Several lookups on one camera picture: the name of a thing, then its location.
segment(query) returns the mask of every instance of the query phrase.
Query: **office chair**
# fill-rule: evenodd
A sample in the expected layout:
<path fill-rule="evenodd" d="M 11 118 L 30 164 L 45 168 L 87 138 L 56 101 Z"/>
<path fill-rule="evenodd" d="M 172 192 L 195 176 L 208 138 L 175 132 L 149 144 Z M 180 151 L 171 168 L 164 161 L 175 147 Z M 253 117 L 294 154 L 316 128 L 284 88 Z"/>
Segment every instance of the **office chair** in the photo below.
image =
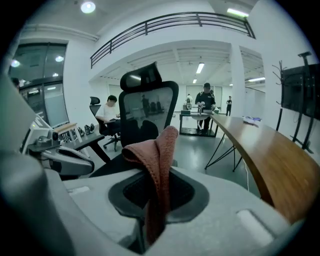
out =
<path fill-rule="evenodd" d="M 90 102 L 90 110 L 94 116 L 96 116 L 96 113 L 98 112 L 98 109 L 100 108 L 100 99 L 97 97 L 90 97 L 91 102 Z M 107 146 L 111 143 L 114 143 L 114 151 L 117 151 L 117 142 L 120 141 L 120 138 L 117 137 L 116 133 L 112 131 L 112 129 L 108 128 L 108 125 L 105 125 L 103 121 L 96 119 L 99 123 L 99 133 L 103 136 L 111 136 L 111 139 L 108 143 L 103 145 L 103 148 L 106 149 Z"/>
<path fill-rule="evenodd" d="M 162 82 L 156 63 L 153 63 L 123 75 L 120 86 L 123 90 L 118 99 L 122 146 L 156 139 L 159 133 L 170 125 L 178 99 L 178 85 L 173 81 Z M 147 99 L 159 96 L 163 112 L 146 117 L 142 95 Z M 177 162 L 174 160 L 172 165 L 177 166 Z M 115 174 L 139 167 L 136 163 L 126 161 L 120 154 L 90 177 Z"/>

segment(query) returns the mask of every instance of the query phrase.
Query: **concrete floor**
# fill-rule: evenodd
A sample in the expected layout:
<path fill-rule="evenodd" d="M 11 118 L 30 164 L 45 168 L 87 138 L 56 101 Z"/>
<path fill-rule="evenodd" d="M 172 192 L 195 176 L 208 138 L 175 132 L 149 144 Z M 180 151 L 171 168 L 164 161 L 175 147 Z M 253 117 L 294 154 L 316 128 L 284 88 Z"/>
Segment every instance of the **concrete floor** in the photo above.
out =
<path fill-rule="evenodd" d="M 176 127 L 179 130 L 179 113 L 176 113 L 175 117 L 172 118 L 171 125 Z M 183 127 L 187 128 L 196 128 L 197 122 L 192 119 L 192 117 L 184 117 L 183 118 Z M 173 158 L 177 160 L 178 167 L 193 170 L 195 172 L 207 174 L 210 176 L 218 177 L 221 179 L 225 179 L 240 186 L 245 189 L 249 188 L 249 191 L 260 197 L 257 185 L 253 179 L 253 176 L 247 167 L 248 172 L 246 171 L 246 166 L 244 161 L 238 165 L 235 172 L 232 172 L 234 167 L 234 154 L 230 153 L 217 163 L 211 165 L 205 171 L 205 166 L 216 150 L 221 138 L 223 136 L 222 130 L 218 129 L 218 133 L 216 138 L 211 137 L 198 137 L 198 136 L 185 136 L 179 135 L 176 143 Z M 103 144 L 106 144 L 109 141 L 110 137 L 106 137 L 103 140 L 100 140 L 98 144 L 103 148 Z M 224 152 L 226 152 L 230 147 L 232 147 L 232 143 L 224 136 L 223 142 L 221 143 L 219 149 L 217 150 L 214 159 L 217 159 Z M 121 143 L 118 142 L 117 151 L 114 151 L 114 145 L 110 144 L 107 146 L 105 153 L 112 159 L 117 155 L 121 154 L 122 146 Z M 87 147 L 87 151 L 90 155 L 90 158 L 93 160 L 95 164 L 95 170 L 100 168 L 105 163 L 96 155 L 96 153 L 90 148 Z M 235 164 L 237 164 L 240 159 L 240 154 L 236 150 L 235 151 Z"/>

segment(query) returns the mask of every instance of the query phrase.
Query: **ceiling light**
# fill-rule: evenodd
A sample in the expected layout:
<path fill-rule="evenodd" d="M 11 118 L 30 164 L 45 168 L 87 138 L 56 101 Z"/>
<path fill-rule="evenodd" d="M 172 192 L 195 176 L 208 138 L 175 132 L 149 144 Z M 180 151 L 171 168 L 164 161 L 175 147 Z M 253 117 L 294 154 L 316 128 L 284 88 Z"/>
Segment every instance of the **ceiling light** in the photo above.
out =
<path fill-rule="evenodd" d="M 262 81 L 262 80 L 266 80 L 265 77 L 259 77 L 259 78 L 253 78 L 253 79 L 249 79 L 249 82 L 257 82 L 257 81 Z"/>
<path fill-rule="evenodd" d="M 136 76 L 136 75 L 133 75 L 133 74 L 132 74 L 132 75 L 130 75 L 130 77 L 141 81 L 141 77 L 140 77 L 140 76 Z"/>
<path fill-rule="evenodd" d="M 204 68 L 204 65 L 205 65 L 204 63 L 199 63 L 198 69 L 196 70 L 197 74 L 201 73 L 201 70 Z"/>
<path fill-rule="evenodd" d="M 33 90 L 33 91 L 29 91 L 29 94 L 36 94 L 38 92 L 39 92 L 39 90 Z"/>
<path fill-rule="evenodd" d="M 62 62 L 63 60 L 64 60 L 64 57 L 62 57 L 62 56 L 58 56 L 55 58 L 56 62 Z"/>
<path fill-rule="evenodd" d="M 96 5 L 93 2 L 84 2 L 81 5 L 81 11 L 85 14 L 90 14 L 96 9 Z"/>
<path fill-rule="evenodd" d="M 11 62 L 11 67 L 16 68 L 20 66 L 20 62 L 17 61 L 16 59 L 13 59 Z"/>
<path fill-rule="evenodd" d="M 231 8 L 229 8 L 226 12 L 230 13 L 230 14 L 238 15 L 240 17 L 248 17 L 249 16 L 248 13 L 245 13 L 245 12 L 242 12 L 239 10 L 235 10 L 235 9 L 231 9 Z"/>

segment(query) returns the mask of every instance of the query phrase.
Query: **balcony railing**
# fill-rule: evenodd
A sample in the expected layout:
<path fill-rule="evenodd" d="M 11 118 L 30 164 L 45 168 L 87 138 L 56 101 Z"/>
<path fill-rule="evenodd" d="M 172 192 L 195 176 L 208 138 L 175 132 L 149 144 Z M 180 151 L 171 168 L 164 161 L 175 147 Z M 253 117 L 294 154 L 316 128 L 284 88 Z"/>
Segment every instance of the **balcony railing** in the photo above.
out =
<path fill-rule="evenodd" d="M 255 34 L 245 18 L 235 18 L 211 12 L 173 13 L 148 19 L 117 34 L 90 57 L 91 68 L 104 56 L 111 54 L 123 44 L 137 37 L 147 36 L 154 31 L 175 26 L 216 26 L 237 31 L 255 39 Z"/>

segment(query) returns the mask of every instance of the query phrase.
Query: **towel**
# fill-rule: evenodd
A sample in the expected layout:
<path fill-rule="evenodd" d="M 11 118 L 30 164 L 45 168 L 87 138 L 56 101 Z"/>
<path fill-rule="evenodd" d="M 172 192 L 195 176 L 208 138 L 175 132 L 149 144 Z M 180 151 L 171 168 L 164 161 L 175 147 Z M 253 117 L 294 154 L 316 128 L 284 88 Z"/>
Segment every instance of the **towel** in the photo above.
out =
<path fill-rule="evenodd" d="M 151 193 L 146 209 L 146 237 L 152 245 L 165 228 L 165 217 L 170 211 L 169 170 L 173 162 L 178 130 L 166 127 L 156 139 L 125 146 L 123 157 L 144 166 L 153 180 L 155 193 Z"/>

